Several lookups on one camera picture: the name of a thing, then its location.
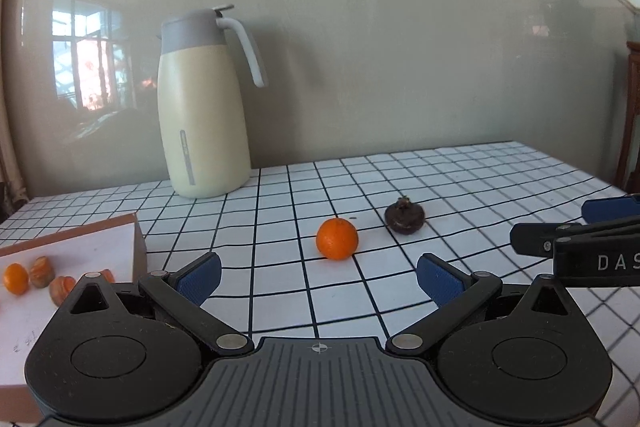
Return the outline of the white checked tablecloth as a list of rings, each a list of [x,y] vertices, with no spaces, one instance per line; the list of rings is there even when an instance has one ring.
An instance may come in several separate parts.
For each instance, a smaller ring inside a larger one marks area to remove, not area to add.
[[[37,197],[1,225],[21,426],[634,426],[639,199],[518,142]]]

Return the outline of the carrot piece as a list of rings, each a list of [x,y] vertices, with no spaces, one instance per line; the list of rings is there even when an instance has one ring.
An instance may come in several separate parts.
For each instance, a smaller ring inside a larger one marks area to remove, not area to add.
[[[59,307],[64,303],[64,300],[70,292],[74,289],[76,280],[68,275],[61,275],[55,277],[55,279],[49,284],[49,295],[52,303]]]

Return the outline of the cream thermos jug grey lid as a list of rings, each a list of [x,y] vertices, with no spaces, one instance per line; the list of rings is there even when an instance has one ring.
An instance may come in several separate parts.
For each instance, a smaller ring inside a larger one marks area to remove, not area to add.
[[[231,4],[166,20],[160,28],[157,108],[169,179],[185,198],[233,192],[250,177],[238,75],[226,40],[235,34],[258,88],[268,86],[258,46]]]

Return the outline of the dark wooden side table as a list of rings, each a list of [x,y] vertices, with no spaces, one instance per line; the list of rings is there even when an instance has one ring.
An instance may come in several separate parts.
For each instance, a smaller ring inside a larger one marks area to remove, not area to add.
[[[628,41],[629,50],[627,60],[627,102],[626,117],[623,134],[623,142],[620,147],[620,157],[615,173],[614,184],[623,188],[627,192],[632,192],[639,186],[639,159],[631,173],[627,173],[629,165],[629,155],[631,151],[632,136],[634,135],[634,124],[639,117],[639,43],[638,41]]]

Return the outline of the beige curtain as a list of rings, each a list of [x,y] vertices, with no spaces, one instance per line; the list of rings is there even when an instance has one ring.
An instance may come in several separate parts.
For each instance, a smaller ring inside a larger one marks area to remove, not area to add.
[[[17,162],[9,123],[4,75],[0,81],[1,220],[8,219],[28,202],[26,185]]]

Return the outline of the carrot chunk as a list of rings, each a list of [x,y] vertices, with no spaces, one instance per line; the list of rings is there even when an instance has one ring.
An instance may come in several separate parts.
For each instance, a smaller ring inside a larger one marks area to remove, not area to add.
[[[110,269],[103,269],[100,271],[100,274],[108,283],[113,284],[115,282],[115,277]]]

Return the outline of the round orange tangerine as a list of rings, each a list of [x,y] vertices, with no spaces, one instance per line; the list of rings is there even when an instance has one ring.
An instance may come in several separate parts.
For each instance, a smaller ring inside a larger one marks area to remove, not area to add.
[[[355,225],[343,218],[331,218],[322,223],[316,234],[316,247],[323,257],[341,261],[352,257],[359,246]]]

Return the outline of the small tangerine in tray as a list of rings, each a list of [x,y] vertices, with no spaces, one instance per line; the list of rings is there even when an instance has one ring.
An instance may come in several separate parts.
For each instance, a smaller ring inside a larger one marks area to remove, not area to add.
[[[19,263],[8,265],[3,272],[3,285],[12,295],[24,295],[29,288],[29,275],[23,265]]]

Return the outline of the dark mangosteen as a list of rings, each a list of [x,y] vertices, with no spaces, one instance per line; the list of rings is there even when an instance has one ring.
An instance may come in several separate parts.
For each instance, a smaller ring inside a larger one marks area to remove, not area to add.
[[[384,212],[386,225],[394,232],[404,235],[416,233],[423,227],[426,216],[424,209],[408,196],[400,196]]]

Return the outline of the brownish fruit in tray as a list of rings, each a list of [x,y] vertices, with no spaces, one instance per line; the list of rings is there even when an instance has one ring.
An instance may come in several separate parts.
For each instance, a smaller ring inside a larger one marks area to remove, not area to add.
[[[30,265],[28,275],[32,286],[46,288],[55,279],[55,269],[47,256],[40,256]]]

